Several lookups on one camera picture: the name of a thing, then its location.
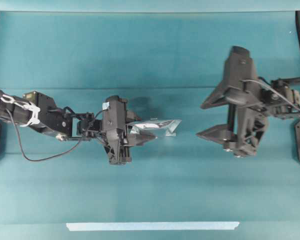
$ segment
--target black cable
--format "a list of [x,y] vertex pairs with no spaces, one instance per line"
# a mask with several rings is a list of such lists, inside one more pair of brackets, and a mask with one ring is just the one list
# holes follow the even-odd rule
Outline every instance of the black cable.
[[71,113],[71,117],[75,117],[78,120],[83,120],[82,117],[78,116],[75,111],[73,111],[69,106],[66,106],[63,108],[64,113],[67,112],[67,110]]
[[[27,159],[28,161],[31,161],[31,162],[41,162],[41,161],[54,159],[54,158],[63,156],[63,155],[65,155],[65,154],[68,154],[68,153],[72,152],[76,147],[78,147],[79,144],[81,143],[81,141],[82,141],[83,138],[84,138],[84,136],[80,137],[80,139],[78,140],[78,142],[77,142],[72,148],[70,148],[69,150],[64,151],[64,152],[62,152],[62,153],[59,153],[59,154],[56,154],[56,155],[53,155],[53,156],[49,156],[49,157],[45,157],[45,158],[41,158],[41,159],[37,159],[37,160],[30,159],[30,158],[28,158],[28,157],[26,156],[26,154],[25,154],[25,152],[24,152],[24,149],[23,149],[23,147],[22,147],[21,137],[20,137],[20,132],[19,132],[19,129],[18,129],[16,123],[15,123],[14,117],[12,116],[12,113],[11,113],[8,109],[6,109],[6,111],[7,111],[7,113],[8,113],[9,116],[10,116],[10,120],[11,120],[11,122],[12,122],[12,124],[13,124],[13,127],[14,127],[14,130],[15,130],[15,132],[16,132],[16,136],[17,136],[17,139],[18,139],[18,143],[19,143],[19,147],[20,147],[20,151],[21,151],[21,153],[22,153],[22,156],[23,156],[25,159]],[[99,112],[95,115],[95,117],[94,117],[94,119],[93,119],[93,122],[96,120],[96,118],[98,117],[98,115],[101,114],[103,111],[104,111],[104,110],[101,110],[101,111],[99,111]],[[87,127],[87,131],[92,127],[93,122],[92,122],[92,124],[89,123],[89,126]]]
[[258,79],[264,81],[266,84],[271,85],[264,77],[258,76]]
[[281,93],[279,93],[278,91],[276,91],[275,89],[273,89],[270,85],[265,84],[265,83],[263,83],[261,81],[254,80],[254,79],[245,79],[245,80],[241,80],[241,81],[244,82],[244,83],[246,83],[246,82],[253,82],[253,83],[256,83],[256,84],[259,84],[259,85],[263,86],[264,88],[270,90],[274,94],[277,94],[286,103],[288,103],[290,106],[292,106],[293,108],[297,109],[300,112],[300,107],[296,106],[293,102],[289,101],[285,96],[283,96]]
[[[95,116],[94,119],[89,123],[89,127],[87,128],[87,131],[89,130],[90,127],[92,127],[92,125],[94,124],[95,120],[97,119],[98,115],[101,114],[103,111],[105,110],[100,110]],[[107,146],[107,143],[103,142],[103,140],[101,140],[100,138],[98,138],[98,136],[95,136],[95,139],[104,147]]]

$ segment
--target teal table surface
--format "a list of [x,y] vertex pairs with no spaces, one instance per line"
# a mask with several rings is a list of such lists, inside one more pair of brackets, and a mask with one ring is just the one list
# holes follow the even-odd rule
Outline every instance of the teal table surface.
[[[0,13],[0,88],[36,90],[75,112],[111,95],[144,119],[182,119],[176,137],[108,164],[96,141],[28,162],[14,129],[0,143],[0,239],[300,240],[300,163],[293,121],[271,118],[256,157],[237,159],[195,136],[223,124],[227,108],[201,110],[222,79],[232,45],[251,51],[266,79],[300,76],[295,13]],[[67,150],[20,129],[33,158]],[[235,230],[83,231],[66,223],[240,222]]]

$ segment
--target screw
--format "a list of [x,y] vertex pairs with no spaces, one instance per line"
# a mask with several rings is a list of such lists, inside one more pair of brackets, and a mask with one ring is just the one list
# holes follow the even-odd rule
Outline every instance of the screw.
[[55,136],[55,138],[58,139],[59,141],[64,141],[65,140],[65,136],[59,135],[59,134],[57,136]]
[[273,99],[273,100],[278,100],[278,98],[279,98],[279,96],[277,95],[277,94],[272,94],[271,95],[271,98]]

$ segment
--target light blue tape strip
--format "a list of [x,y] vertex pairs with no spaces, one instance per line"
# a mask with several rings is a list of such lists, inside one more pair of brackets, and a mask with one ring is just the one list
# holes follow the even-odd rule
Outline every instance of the light blue tape strip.
[[168,221],[168,222],[77,222],[66,223],[69,231],[171,231],[234,230],[238,221]]

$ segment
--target robotic arm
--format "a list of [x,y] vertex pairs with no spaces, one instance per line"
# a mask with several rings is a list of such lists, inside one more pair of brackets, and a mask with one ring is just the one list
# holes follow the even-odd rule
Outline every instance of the robotic arm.
[[[20,98],[0,90],[0,120],[13,123],[21,152],[30,161],[37,160],[27,158],[23,152],[17,126],[29,127],[59,141],[77,141],[69,151],[52,157],[72,151],[81,141],[96,139],[103,145],[110,164],[124,165],[131,162],[131,147],[142,146],[156,138],[146,130],[130,132],[130,124],[141,119],[134,112],[127,110],[127,103],[126,99],[118,96],[108,97],[102,104],[102,110],[94,115],[91,112],[75,113],[70,107],[59,108],[53,98],[37,91],[25,93]],[[101,113],[102,119],[99,120],[97,116]],[[72,135],[74,118],[79,120],[76,126],[77,136]]]
[[300,93],[290,88],[293,85],[300,85],[300,77],[267,83],[258,77],[249,51],[233,46],[224,64],[222,81],[201,105],[202,109],[228,105],[227,123],[196,135],[223,145],[226,152],[238,158],[256,155],[269,116],[300,119]]

